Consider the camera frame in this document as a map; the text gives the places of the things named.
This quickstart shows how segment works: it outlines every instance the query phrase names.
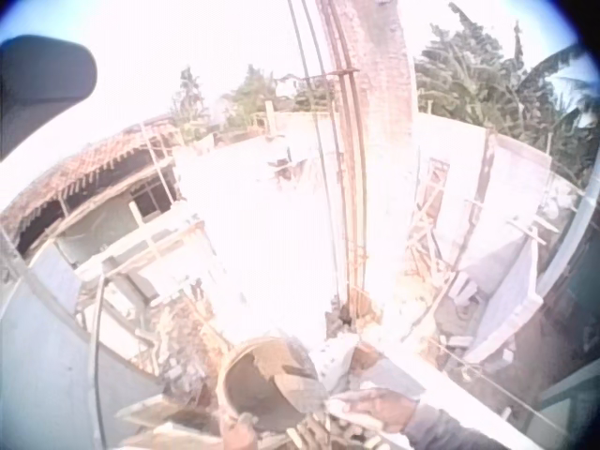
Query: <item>clay tile roof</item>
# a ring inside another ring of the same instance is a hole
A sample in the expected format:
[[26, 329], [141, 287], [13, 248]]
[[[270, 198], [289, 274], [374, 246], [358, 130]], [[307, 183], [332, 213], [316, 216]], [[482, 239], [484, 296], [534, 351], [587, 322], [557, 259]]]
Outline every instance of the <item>clay tile roof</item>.
[[[176, 128], [166, 116], [145, 123], [146, 134], [155, 148], [157, 136], [172, 136]], [[0, 224], [8, 237], [15, 239], [38, 216], [41, 208], [61, 195], [77, 192], [101, 170], [116, 160], [145, 145], [139, 126], [129, 127], [111, 138], [88, 145], [72, 156], [56, 163], [43, 173], [0, 214]]]

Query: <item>wooden pole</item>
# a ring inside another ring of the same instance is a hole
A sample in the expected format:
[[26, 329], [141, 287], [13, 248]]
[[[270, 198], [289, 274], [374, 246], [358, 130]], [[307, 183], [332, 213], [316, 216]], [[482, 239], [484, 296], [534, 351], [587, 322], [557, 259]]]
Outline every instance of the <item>wooden pole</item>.
[[142, 129], [143, 139], [146, 141], [146, 146], [148, 147], [148, 152], [150, 152], [150, 158], [152, 158], [152, 163], [154, 164], [154, 167], [157, 170], [158, 178], [160, 178], [160, 182], [162, 183], [162, 186], [165, 188], [165, 191], [167, 192], [167, 197], [169, 197], [169, 202], [171, 202], [171, 204], [173, 204], [173, 203], [175, 203], [175, 201], [173, 200], [173, 195], [171, 195], [171, 191], [169, 190], [167, 181], [165, 180], [165, 177], [162, 174], [162, 170], [160, 169], [160, 166], [158, 165], [157, 156], [155, 155], [154, 150], [152, 149], [152, 144], [150, 143], [150, 140], [148, 139], [148, 135], [146, 134], [146, 128], [143, 125], [143, 122], [140, 122], [140, 128]]
[[342, 59], [342, 54], [345, 67], [336, 69], [349, 70], [345, 77], [352, 92], [351, 117], [346, 117], [346, 108], [340, 111], [342, 125], [350, 122], [353, 127], [342, 133], [342, 140], [346, 156], [353, 158], [348, 163], [357, 169], [354, 179], [348, 180], [355, 195], [349, 199], [349, 210], [356, 211], [348, 241], [366, 247], [369, 258], [358, 277], [350, 271], [351, 289], [360, 293], [355, 288], [362, 289], [364, 282], [364, 291], [382, 307], [393, 299], [402, 272], [416, 191], [413, 62], [398, 2], [317, 3], [332, 60]]

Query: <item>wooden plank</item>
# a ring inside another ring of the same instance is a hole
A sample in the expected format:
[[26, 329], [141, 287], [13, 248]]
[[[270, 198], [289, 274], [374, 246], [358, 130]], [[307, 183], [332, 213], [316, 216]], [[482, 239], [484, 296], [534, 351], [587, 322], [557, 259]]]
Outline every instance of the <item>wooden plank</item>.
[[173, 398], [159, 394], [120, 410], [115, 417], [144, 427], [160, 427], [173, 422], [190, 429], [215, 427], [213, 416], [204, 410], [190, 408]]
[[133, 447], [152, 450], [172, 450], [174, 448], [177, 450], [221, 450], [222, 446], [221, 439], [217, 436], [181, 427], [173, 422], [131, 436], [120, 443], [121, 448]]

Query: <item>tree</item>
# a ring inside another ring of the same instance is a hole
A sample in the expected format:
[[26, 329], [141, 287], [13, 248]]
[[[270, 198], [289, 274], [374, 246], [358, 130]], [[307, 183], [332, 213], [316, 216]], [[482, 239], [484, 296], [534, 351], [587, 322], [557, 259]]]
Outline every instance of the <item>tree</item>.
[[264, 72], [251, 64], [247, 67], [246, 78], [232, 93], [223, 96], [232, 102], [234, 113], [228, 118], [230, 127], [250, 126], [255, 113], [264, 113], [264, 102], [276, 100], [273, 74]]
[[[315, 78], [310, 81], [312, 86], [312, 92], [314, 96], [314, 110], [319, 112], [327, 112], [327, 91], [329, 91], [329, 98], [334, 98], [333, 86], [328, 80], [323, 78]], [[298, 92], [293, 99], [293, 110], [309, 112], [310, 109], [310, 97], [308, 96], [308, 85], [303, 82], [298, 89]]]
[[506, 58], [497, 39], [454, 3], [449, 7], [462, 29], [450, 36], [432, 25], [435, 39], [415, 62], [419, 109], [493, 128], [543, 151], [549, 143], [557, 171], [580, 179], [593, 163], [597, 130], [574, 126], [582, 110], [561, 105], [548, 77], [581, 57], [583, 48], [573, 44], [528, 70], [518, 23], [513, 55]]
[[179, 80], [179, 91], [172, 100], [172, 116], [184, 141], [191, 143], [205, 136], [209, 114], [204, 107], [199, 79], [194, 77], [190, 67], [181, 71]]

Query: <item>metal rod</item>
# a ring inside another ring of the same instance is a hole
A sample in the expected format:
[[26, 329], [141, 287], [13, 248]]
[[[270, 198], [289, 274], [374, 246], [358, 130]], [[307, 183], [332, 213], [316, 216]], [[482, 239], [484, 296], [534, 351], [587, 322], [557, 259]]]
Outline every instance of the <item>metal rod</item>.
[[104, 423], [102, 420], [102, 408], [100, 404], [100, 391], [98, 383], [98, 347], [100, 337], [100, 319], [102, 316], [102, 301], [104, 299], [104, 287], [106, 278], [102, 273], [97, 286], [96, 304], [94, 308], [94, 321], [90, 333], [90, 348], [87, 363], [87, 378], [89, 382], [88, 406], [94, 429], [94, 447], [97, 450], [106, 449], [106, 436], [104, 434]]
[[[296, 34], [296, 39], [298, 41], [298, 50], [300, 51], [300, 57], [302, 59], [302, 66], [304, 68], [304, 73], [305, 73], [306, 77], [308, 78], [307, 59], [304, 54], [304, 48], [302, 46], [302, 39], [300, 38], [300, 30], [298, 29], [298, 22], [296, 20], [296, 15], [293, 12], [292, 0], [288, 0], [288, 6], [290, 8], [290, 14], [292, 16], [293, 29]], [[338, 252], [336, 250], [336, 241], [335, 241], [336, 235], [334, 233], [334, 220], [333, 220], [333, 214], [332, 214], [332, 209], [331, 209], [331, 199], [329, 198], [329, 188], [327, 185], [327, 170], [325, 168], [323, 143], [321, 142], [321, 132], [319, 131], [319, 118], [318, 118], [316, 112], [314, 111], [315, 99], [314, 99], [314, 92], [312, 90], [312, 85], [310, 82], [307, 82], [307, 87], [308, 87], [308, 102], [310, 104], [310, 109], [312, 110], [312, 121], [314, 123], [315, 131], [317, 133], [317, 144], [319, 147], [319, 158], [321, 160], [322, 179], [323, 179], [323, 183], [325, 184], [325, 199], [327, 200], [327, 210], [329, 212], [329, 229], [330, 229], [329, 232], [331, 233], [331, 247], [332, 247], [333, 264], [334, 264], [334, 271], [336, 272], [336, 294], [337, 294], [337, 298], [339, 298]]]
[[165, 177], [162, 174], [162, 170], [158, 166], [157, 156], [154, 154], [154, 150], [152, 149], [152, 145], [150, 143], [150, 140], [148, 139], [148, 135], [146, 134], [146, 127], [143, 125], [143, 122], [140, 122], [140, 127], [142, 128], [143, 139], [146, 141], [146, 146], [148, 147], [148, 152], [150, 152], [150, 157], [152, 158], [152, 163], [154, 164], [154, 167], [158, 172], [158, 177], [160, 178], [160, 182], [162, 183], [162, 186], [167, 191], [167, 197], [169, 197], [169, 202], [171, 202], [171, 204], [173, 204], [173, 203], [175, 203], [175, 201], [173, 200], [173, 196], [171, 195], [171, 191], [169, 190], [167, 181], [165, 180]]
[[[435, 345], [436, 347], [438, 347], [440, 350], [442, 350], [445, 353], [448, 353], [448, 355], [451, 358], [456, 359], [460, 364], [462, 364], [464, 367], [469, 368], [473, 371], [476, 371], [478, 369], [478, 367], [471, 365], [470, 363], [467, 363], [466, 361], [464, 361], [462, 358], [460, 358], [459, 356], [457, 356], [456, 354], [454, 354], [453, 352], [450, 352], [445, 346], [441, 345], [440, 343], [438, 343], [435, 339], [431, 338], [431, 337], [427, 337], [427, 341], [432, 343], [433, 345]], [[566, 431], [564, 428], [559, 427], [558, 425], [556, 425], [555, 423], [553, 423], [552, 421], [550, 421], [548, 418], [546, 418], [543, 414], [541, 414], [539, 411], [536, 411], [534, 408], [532, 408], [531, 406], [529, 406], [527, 403], [525, 403], [525, 401], [521, 400], [519, 397], [511, 394], [509, 391], [507, 391], [506, 389], [504, 389], [502, 386], [500, 386], [499, 384], [497, 384], [496, 382], [494, 382], [493, 380], [491, 380], [490, 378], [488, 378], [486, 375], [484, 375], [483, 373], [479, 373], [478, 375], [481, 379], [485, 380], [486, 382], [490, 383], [492, 386], [494, 386], [496, 389], [498, 389], [500, 392], [502, 392], [503, 394], [505, 394], [507, 397], [513, 399], [516, 403], [518, 403], [519, 405], [521, 405], [523, 408], [525, 408], [527, 411], [529, 411], [530, 413], [532, 413], [534, 416], [536, 416], [537, 418], [539, 418], [540, 420], [542, 420], [543, 422], [546, 422], [548, 425], [550, 425], [551, 427], [553, 427], [554, 429], [556, 429], [557, 431], [559, 431], [563, 436], [565, 436], [566, 438], [570, 439], [570, 435], [568, 433], [568, 431]]]
[[[344, 55], [344, 60], [346, 62], [346, 68], [351, 68], [353, 63], [350, 58], [350, 53], [348, 52], [348, 43], [346, 42], [346, 36], [344, 35], [344, 31], [341, 27], [341, 22], [339, 21], [338, 11], [336, 9], [336, 5], [333, 0], [329, 0], [329, 8], [331, 9], [332, 17], [334, 18], [334, 24], [337, 29], [337, 36], [339, 37], [339, 43], [341, 45], [341, 51]], [[354, 116], [356, 119], [356, 134], [358, 135], [358, 151], [360, 154], [360, 166], [361, 166], [361, 175], [362, 175], [362, 190], [363, 190], [363, 243], [362, 245], [367, 247], [367, 161], [365, 158], [365, 137], [363, 135], [363, 119], [360, 113], [360, 103], [358, 101], [358, 90], [356, 89], [356, 80], [354, 79], [354, 73], [350, 72], [348, 74], [348, 80], [350, 82], [350, 89], [352, 92], [352, 105], [354, 106]], [[363, 265], [363, 276], [361, 282], [361, 289], [365, 290], [365, 277], [367, 273], [367, 265]]]
[[[325, 73], [325, 66], [323, 64], [323, 57], [321, 55], [321, 48], [319, 47], [319, 42], [317, 41], [317, 35], [315, 33], [315, 28], [312, 24], [312, 20], [310, 19], [310, 14], [308, 13], [307, 0], [302, 0], [302, 8], [304, 9], [304, 13], [307, 16], [308, 28], [310, 28], [310, 35], [312, 36], [312, 42], [314, 43], [315, 52], [317, 53], [317, 59], [319, 60], [319, 69], [321, 70], [321, 74], [323, 75], [323, 78], [326, 83], [325, 95], [326, 95], [326, 99], [327, 99], [327, 111], [329, 112], [329, 118], [331, 120], [331, 131], [334, 135], [334, 146], [336, 147], [337, 173], [339, 173], [339, 175], [340, 175], [339, 189], [340, 189], [341, 214], [342, 214], [342, 223], [343, 223], [342, 239], [344, 241], [344, 254], [345, 254], [345, 258], [346, 258], [346, 262], [347, 262], [348, 257], [349, 257], [349, 251], [348, 251], [348, 239], [346, 238], [346, 220], [347, 220], [346, 198], [345, 198], [345, 190], [344, 190], [344, 177], [343, 177], [343, 172], [342, 172], [341, 153], [339, 151], [338, 127], [336, 126], [336, 117], [334, 115], [333, 101], [332, 101], [331, 95], [329, 93], [329, 82], [325, 78], [326, 73]], [[348, 264], [346, 263], [345, 285], [346, 285], [347, 299], [350, 298], [350, 284], [348, 283], [348, 272], [349, 272], [349, 267], [348, 267]], [[335, 307], [336, 308], [340, 307], [339, 298], [337, 299], [337, 305], [335, 305]]]
[[[324, 3], [325, 0], [322, 0], [322, 15], [325, 19], [325, 28], [327, 29], [327, 33], [329, 34], [329, 40], [331, 41], [331, 50], [334, 55], [334, 62], [336, 64], [336, 70], [340, 73], [343, 73], [341, 60], [339, 58], [339, 50], [337, 45], [337, 38], [334, 32], [333, 25], [331, 24], [331, 17], [329, 16], [329, 12], [327, 10], [327, 5]], [[358, 247], [358, 231], [357, 231], [357, 211], [356, 211], [356, 169], [354, 167], [355, 157], [354, 157], [354, 137], [353, 137], [353, 124], [350, 116], [350, 104], [348, 102], [348, 91], [346, 90], [346, 81], [342, 76], [339, 76], [339, 93], [341, 96], [342, 108], [344, 111], [343, 119], [346, 125], [346, 129], [342, 129], [344, 132], [344, 136], [346, 138], [346, 145], [348, 148], [344, 148], [344, 162], [348, 167], [348, 178], [349, 185], [348, 188], [350, 190], [350, 208], [351, 208], [351, 216], [352, 222], [348, 224], [344, 223], [344, 229], [346, 231], [346, 235], [348, 234], [348, 228], [352, 227], [352, 242], [355, 248]], [[355, 319], [355, 302], [350, 297], [350, 261], [346, 261], [347, 271], [348, 271], [348, 307], [351, 319]], [[356, 283], [358, 279], [358, 259], [356, 255], [354, 255], [354, 261], [352, 264], [353, 267], [353, 278], [352, 282]]]

